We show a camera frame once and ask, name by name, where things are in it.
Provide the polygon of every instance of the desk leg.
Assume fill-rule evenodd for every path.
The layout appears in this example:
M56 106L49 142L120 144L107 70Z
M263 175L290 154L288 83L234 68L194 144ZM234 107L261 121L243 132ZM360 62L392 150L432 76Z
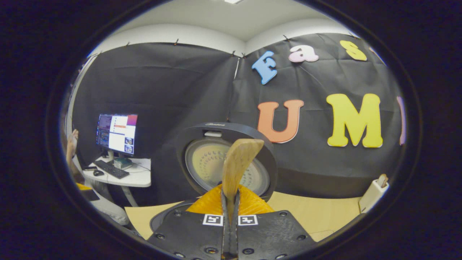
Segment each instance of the desk leg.
M121 187L122 187L123 193L127 197L128 202L130 202L131 206L138 207L138 204L136 203L135 198L133 198L133 195L130 192L130 188L128 188L127 186L121 186Z

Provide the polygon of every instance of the computer mouse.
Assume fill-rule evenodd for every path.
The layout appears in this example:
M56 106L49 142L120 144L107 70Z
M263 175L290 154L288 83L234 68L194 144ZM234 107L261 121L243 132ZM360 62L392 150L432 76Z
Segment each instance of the computer mouse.
M93 172L93 175L95 175L95 176L101 176L101 175L104 175L104 173L103 173L102 171L100 171L100 170L95 170L95 171Z

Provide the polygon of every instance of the wooden spatula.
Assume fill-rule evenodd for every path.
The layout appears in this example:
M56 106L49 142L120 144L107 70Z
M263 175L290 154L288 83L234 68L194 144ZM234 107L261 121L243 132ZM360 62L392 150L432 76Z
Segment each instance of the wooden spatula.
M223 193L230 222L234 213L237 188L245 170L260 152L264 141L260 139L238 139L226 154L223 164Z

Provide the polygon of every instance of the orange soft pad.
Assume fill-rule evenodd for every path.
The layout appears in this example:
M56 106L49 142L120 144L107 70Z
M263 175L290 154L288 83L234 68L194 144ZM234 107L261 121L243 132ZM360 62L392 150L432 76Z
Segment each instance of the orange soft pad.
M264 200L242 185L239 185L239 194L239 215L274 212ZM200 214L223 215L223 208L221 206L221 184L209 190L186 211Z

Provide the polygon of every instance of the white ceiling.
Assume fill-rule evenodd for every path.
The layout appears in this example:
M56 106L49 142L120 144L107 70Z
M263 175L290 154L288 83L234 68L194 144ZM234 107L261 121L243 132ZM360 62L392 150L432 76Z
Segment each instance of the white ceiling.
M219 31L242 41L288 22L323 14L293 0L172 0L134 18L114 34L145 25L182 24Z

